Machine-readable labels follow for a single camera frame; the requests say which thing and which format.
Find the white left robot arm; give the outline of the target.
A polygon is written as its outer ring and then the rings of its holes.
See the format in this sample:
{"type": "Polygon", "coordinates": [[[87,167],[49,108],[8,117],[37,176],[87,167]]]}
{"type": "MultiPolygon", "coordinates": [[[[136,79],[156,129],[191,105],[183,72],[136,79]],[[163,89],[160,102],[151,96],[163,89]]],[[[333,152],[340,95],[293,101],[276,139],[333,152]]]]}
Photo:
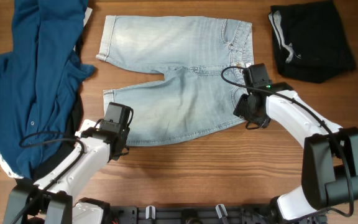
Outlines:
{"type": "Polygon", "coordinates": [[[110,103],[105,117],[79,136],[54,132],[56,142],[75,142],[74,150],[34,184],[17,184],[9,195],[4,223],[112,223],[108,203],[74,199],[94,174],[129,153],[126,145],[134,110],[110,103]]]}

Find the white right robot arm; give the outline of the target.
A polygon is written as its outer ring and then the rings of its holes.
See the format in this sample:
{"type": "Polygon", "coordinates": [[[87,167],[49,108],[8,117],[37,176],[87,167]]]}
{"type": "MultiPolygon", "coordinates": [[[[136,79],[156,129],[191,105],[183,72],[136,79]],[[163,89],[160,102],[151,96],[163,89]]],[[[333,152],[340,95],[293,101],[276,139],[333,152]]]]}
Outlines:
{"type": "Polygon", "coordinates": [[[262,215],[270,223],[316,221],[320,214],[358,200],[358,128],[343,128],[308,106],[287,83],[273,83],[264,64],[239,67],[247,92],[234,115],[246,129],[280,123],[303,148],[301,184],[275,197],[262,215]]]}

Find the light blue denim shorts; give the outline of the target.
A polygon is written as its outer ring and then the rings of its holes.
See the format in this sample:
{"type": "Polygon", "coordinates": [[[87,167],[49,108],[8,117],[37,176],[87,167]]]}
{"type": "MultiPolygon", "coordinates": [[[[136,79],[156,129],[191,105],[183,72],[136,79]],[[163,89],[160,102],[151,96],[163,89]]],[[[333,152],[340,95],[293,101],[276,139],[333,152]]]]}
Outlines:
{"type": "Polygon", "coordinates": [[[163,79],[104,90],[130,106],[129,146],[196,139],[242,123],[242,67],[254,63],[252,24],[203,16],[107,16],[97,58],[163,79]]]}

